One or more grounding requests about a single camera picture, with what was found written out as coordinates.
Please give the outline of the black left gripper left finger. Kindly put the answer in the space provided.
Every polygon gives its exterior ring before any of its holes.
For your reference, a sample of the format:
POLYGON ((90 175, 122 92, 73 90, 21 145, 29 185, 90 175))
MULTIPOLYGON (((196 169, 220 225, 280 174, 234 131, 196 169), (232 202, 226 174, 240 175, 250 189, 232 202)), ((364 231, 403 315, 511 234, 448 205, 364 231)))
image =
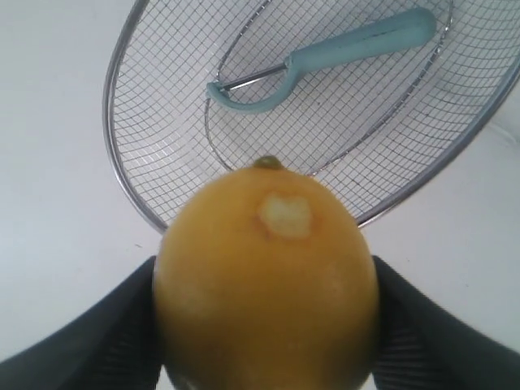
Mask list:
POLYGON ((80 317, 1 363, 3 389, 154 389, 154 258, 80 317))

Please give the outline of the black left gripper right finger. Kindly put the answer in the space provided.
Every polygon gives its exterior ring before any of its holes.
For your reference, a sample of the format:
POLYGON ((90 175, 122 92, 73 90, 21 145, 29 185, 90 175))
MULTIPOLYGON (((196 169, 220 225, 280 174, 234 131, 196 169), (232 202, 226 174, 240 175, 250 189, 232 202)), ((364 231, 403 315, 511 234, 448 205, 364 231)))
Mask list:
POLYGON ((379 257, 378 389, 517 389, 519 354, 441 308, 379 257))

